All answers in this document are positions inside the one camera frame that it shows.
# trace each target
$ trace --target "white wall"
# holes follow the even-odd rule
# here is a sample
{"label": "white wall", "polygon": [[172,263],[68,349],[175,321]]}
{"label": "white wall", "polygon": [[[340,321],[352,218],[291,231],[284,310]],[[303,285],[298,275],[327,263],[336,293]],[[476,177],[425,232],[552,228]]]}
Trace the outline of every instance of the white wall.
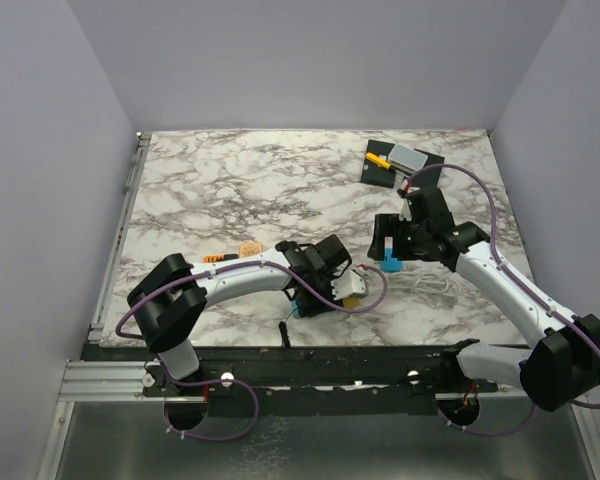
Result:
{"label": "white wall", "polygon": [[567,2],[492,140],[536,280],[600,317],[600,0]]}
{"label": "white wall", "polygon": [[492,128],[564,0],[69,0],[143,130]]}
{"label": "white wall", "polygon": [[64,0],[0,1],[0,480],[35,475],[134,149]]}

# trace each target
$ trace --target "yellow handle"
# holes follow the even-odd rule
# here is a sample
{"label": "yellow handle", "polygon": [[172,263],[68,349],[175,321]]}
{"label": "yellow handle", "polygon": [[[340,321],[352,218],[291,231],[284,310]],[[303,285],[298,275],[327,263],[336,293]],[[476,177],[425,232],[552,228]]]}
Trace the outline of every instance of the yellow handle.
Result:
{"label": "yellow handle", "polygon": [[367,153],[365,158],[370,162],[375,163],[379,167],[386,168],[387,170],[391,168],[391,164],[389,162],[382,160],[379,156],[374,155],[373,153]]}

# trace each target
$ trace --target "white marble surface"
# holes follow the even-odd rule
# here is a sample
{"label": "white marble surface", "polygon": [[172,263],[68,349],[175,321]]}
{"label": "white marble surface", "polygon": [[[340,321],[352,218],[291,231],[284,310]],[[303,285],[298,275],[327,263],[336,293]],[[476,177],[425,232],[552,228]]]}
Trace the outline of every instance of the white marble surface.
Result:
{"label": "white marble surface", "polygon": [[[401,207],[395,192],[358,182],[368,139],[442,155],[446,163],[467,167],[485,180],[498,206],[499,247],[530,274],[484,131],[156,133],[115,274],[101,344],[140,343],[118,338],[115,324],[127,309],[128,292],[172,253],[180,252],[193,263],[204,255],[237,252],[243,241],[260,241],[269,248],[280,240],[317,242],[336,233],[354,262],[368,262],[365,253],[374,215]],[[443,170],[439,185],[456,222],[472,220],[488,230],[486,198],[470,178]],[[390,293],[373,312],[291,318],[292,345],[449,344],[469,337],[490,343],[522,341],[499,310],[458,275],[432,263],[412,262],[405,269],[447,278],[457,285],[457,293],[425,292],[414,289],[404,276],[391,276]],[[371,285],[378,292],[380,283]],[[372,291],[363,303],[374,295]],[[289,311],[280,292],[242,297],[205,311],[190,338],[196,345],[279,346],[277,324]],[[128,329],[137,331],[133,322]]]}

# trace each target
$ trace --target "dark gray floor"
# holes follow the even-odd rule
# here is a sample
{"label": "dark gray floor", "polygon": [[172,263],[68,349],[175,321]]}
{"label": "dark gray floor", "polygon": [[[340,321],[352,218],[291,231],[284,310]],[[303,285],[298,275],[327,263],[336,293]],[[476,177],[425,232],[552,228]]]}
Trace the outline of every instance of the dark gray floor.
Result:
{"label": "dark gray floor", "polygon": [[[476,426],[501,429],[524,417],[523,398],[483,399]],[[206,421],[227,432],[245,419]],[[161,404],[76,404],[60,480],[429,480],[592,479],[570,408],[540,413],[523,432],[477,438],[437,417],[262,418],[225,444],[165,433]]]}

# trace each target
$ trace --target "gray backdrop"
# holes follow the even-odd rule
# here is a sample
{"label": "gray backdrop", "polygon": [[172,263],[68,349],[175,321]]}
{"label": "gray backdrop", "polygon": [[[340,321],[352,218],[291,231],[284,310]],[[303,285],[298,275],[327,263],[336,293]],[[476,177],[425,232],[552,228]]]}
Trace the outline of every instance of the gray backdrop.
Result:
{"label": "gray backdrop", "polygon": [[69,0],[138,129],[493,127],[564,0]]}
{"label": "gray backdrop", "polygon": [[0,1],[0,480],[37,470],[134,143],[69,6]]}
{"label": "gray backdrop", "polygon": [[600,0],[569,0],[492,139],[537,282],[600,317]]}

